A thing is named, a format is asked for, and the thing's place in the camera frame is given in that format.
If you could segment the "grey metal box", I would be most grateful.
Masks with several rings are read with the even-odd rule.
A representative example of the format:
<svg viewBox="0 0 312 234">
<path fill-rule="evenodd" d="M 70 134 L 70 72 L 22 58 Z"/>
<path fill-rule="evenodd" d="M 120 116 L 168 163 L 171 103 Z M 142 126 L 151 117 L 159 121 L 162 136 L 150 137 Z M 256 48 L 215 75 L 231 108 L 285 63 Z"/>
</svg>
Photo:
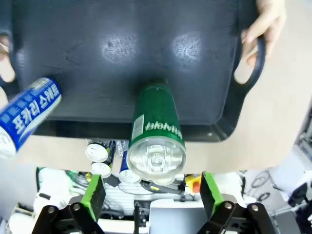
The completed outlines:
<svg viewBox="0 0 312 234">
<path fill-rule="evenodd" d="M 149 234 L 196 234 L 206 221 L 200 200 L 159 199 L 150 204 Z"/>
</svg>

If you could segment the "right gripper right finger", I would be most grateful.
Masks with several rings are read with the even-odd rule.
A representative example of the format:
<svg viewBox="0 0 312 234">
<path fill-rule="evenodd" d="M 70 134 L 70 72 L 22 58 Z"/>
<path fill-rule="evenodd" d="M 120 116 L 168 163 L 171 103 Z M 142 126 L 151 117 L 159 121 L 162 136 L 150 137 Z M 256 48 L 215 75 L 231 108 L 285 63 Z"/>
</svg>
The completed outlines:
<svg viewBox="0 0 312 234">
<path fill-rule="evenodd" d="M 226 200 L 211 173 L 202 173 L 200 196 L 208 220 L 196 234 L 276 234 L 263 204 Z"/>
</svg>

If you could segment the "black Pepsi can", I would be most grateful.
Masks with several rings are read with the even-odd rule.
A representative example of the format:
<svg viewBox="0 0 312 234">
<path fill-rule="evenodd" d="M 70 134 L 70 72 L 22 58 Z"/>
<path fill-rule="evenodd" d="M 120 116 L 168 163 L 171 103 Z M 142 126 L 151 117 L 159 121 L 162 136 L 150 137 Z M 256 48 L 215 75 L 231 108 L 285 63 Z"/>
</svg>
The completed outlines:
<svg viewBox="0 0 312 234">
<path fill-rule="evenodd" d="M 100 175 L 102 178 L 108 178 L 112 174 L 112 163 L 93 162 L 90 172 L 93 175 Z"/>
<path fill-rule="evenodd" d="M 89 143 L 85 149 L 85 154 L 92 162 L 104 162 L 109 158 L 112 146 L 112 142 L 108 144 Z"/>
</svg>

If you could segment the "clear can dispenser rack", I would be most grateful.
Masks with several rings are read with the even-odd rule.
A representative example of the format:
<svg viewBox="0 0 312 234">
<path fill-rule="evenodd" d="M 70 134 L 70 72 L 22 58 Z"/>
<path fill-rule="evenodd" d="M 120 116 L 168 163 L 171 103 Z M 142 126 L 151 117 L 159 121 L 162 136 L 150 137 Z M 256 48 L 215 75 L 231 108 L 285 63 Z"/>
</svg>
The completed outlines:
<svg viewBox="0 0 312 234">
<path fill-rule="evenodd" d="M 179 143 L 165 137 L 152 137 L 139 140 L 128 147 L 127 141 L 96 141 L 89 143 L 113 143 L 109 158 L 104 163 L 114 163 L 116 157 L 122 158 L 127 150 L 127 166 L 142 180 L 152 181 L 159 175 L 175 176 L 181 172 L 186 162 L 185 149 Z"/>
</svg>

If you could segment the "black serving tray with handles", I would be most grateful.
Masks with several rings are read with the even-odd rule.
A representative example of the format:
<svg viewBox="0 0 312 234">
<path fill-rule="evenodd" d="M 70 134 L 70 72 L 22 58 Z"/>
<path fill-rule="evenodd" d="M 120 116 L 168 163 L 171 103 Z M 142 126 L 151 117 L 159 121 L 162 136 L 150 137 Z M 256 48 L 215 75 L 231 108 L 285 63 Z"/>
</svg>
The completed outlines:
<svg viewBox="0 0 312 234">
<path fill-rule="evenodd" d="M 239 0 L 11 0 L 11 15 L 15 90 L 40 77 L 62 90 L 41 136 L 127 139 L 140 88 L 163 81 L 185 141 L 224 141 L 265 61 L 259 38 L 250 79 L 234 79 Z"/>
</svg>

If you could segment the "person's left hand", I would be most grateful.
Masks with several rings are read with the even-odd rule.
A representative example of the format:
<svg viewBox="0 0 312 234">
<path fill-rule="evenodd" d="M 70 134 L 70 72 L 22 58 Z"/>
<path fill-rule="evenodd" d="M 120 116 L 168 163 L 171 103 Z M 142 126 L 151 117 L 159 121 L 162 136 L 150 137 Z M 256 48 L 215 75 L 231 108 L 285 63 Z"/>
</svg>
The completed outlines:
<svg viewBox="0 0 312 234">
<path fill-rule="evenodd" d="M 239 0 L 239 40 L 241 60 L 253 69 L 258 55 L 257 39 L 263 36 L 266 61 L 272 53 L 287 18 L 286 0 Z"/>
</svg>

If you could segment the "yellow emergency stop box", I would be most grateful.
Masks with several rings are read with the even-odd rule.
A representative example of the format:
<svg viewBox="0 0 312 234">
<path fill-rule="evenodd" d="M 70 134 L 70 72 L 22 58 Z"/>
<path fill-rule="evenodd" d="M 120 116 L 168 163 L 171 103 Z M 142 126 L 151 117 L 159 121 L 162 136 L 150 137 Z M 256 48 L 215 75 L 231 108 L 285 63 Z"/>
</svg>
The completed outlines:
<svg viewBox="0 0 312 234">
<path fill-rule="evenodd" d="M 201 184 L 201 174 L 191 174 L 185 176 L 185 183 L 190 188 L 192 193 L 200 192 L 200 184 Z"/>
</svg>

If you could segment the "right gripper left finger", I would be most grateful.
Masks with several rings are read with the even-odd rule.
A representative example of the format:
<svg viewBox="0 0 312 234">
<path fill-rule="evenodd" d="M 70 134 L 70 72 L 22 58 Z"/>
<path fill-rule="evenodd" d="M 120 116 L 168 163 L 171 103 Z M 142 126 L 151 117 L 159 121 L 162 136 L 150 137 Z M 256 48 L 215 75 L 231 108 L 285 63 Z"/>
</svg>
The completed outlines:
<svg viewBox="0 0 312 234">
<path fill-rule="evenodd" d="M 98 225 L 106 192 L 100 175 L 93 175 L 83 196 L 63 209 L 44 206 L 32 234 L 105 234 Z"/>
</svg>

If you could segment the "person's right hand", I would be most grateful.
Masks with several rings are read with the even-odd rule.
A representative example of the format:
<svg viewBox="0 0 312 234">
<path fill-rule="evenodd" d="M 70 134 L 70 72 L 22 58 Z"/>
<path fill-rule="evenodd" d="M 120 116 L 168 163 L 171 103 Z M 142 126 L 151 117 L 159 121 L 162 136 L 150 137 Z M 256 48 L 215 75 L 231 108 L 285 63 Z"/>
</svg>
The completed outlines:
<svg viewBox="0 0 312 234">
<path fill-rule="evenodd" d="M 15 79 L 15 71 L 9 58 L 9 38 L 6 34 L 0 34 L 0 77 L 5 82 Z"/>
</svg>

